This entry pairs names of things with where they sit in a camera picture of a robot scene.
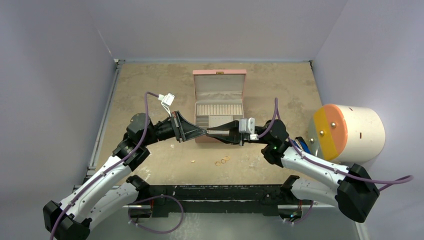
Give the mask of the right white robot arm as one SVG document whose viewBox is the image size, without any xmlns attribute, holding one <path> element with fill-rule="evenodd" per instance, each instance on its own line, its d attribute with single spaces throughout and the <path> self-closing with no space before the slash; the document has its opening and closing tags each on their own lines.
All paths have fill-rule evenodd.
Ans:
<svg viewBox="0 0 424 240">
<path fill-rule="evenodd" d="M 254 124 L 252 117 L 234 120 L 209 127 L 207 136 L 232 145 L 264 144 L 261 153 L 271 165 L 295 170 L 313 179 L 289 177 L 288 185 L 280 191 L 284 202 L 292 204 L 298 199 L 320 202 L 337 207 L 355 222 L 365 222 L 380 191 L 363 166 L 331 163 L 299 149 L 279 119 L 268 120 L 264 126 Z"/>
</svg>

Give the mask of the pink jewelry box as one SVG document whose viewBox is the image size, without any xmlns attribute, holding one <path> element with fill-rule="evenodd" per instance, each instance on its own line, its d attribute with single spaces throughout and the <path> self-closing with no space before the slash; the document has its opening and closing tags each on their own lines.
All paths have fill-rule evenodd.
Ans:
<svg viewBox="0 0 424 240">
<path fill-rule="evenodd" d="M 203 129 L 244 118 L 245 69 L 193 70 L 195 124 Z"/>
</svg>

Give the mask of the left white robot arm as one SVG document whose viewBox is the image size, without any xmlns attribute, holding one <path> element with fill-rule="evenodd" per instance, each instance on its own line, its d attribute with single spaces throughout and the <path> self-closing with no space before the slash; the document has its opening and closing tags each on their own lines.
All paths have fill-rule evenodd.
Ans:
<svg viewBox="0 0 424 240">
<path fill-rule="evenodd" d="M 71 195 L 60 202 L 49 201 L 43 217 L 50 239 L 85 240 L 103 220 L 123 206 L 138 205 L 149 199 L 149 184 L 139 176 L 114 185 L 130 175 L 150 155 L 148 145 L 175 138 L 186 142 L 206 135 L 207 131 L 183 118 L 179 111 L 157 124 L 146 113 L 137 113 L 104 165 Z"/>
</svg>

